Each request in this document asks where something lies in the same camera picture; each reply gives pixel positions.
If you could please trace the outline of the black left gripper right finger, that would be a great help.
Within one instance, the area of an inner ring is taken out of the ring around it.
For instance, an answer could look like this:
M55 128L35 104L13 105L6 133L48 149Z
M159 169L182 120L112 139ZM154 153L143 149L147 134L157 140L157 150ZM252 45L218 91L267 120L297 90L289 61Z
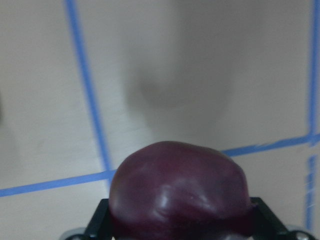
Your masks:
M288 229L260 197L251 197L253 204L253 238L287 238Z

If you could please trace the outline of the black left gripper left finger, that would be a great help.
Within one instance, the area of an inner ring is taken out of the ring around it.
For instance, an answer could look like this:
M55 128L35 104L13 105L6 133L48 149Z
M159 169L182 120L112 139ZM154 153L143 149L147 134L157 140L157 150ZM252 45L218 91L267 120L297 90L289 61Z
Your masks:
M90 219L84 235L87 238L112 238L112 224L109 211L109 200L102 199L92 218Z

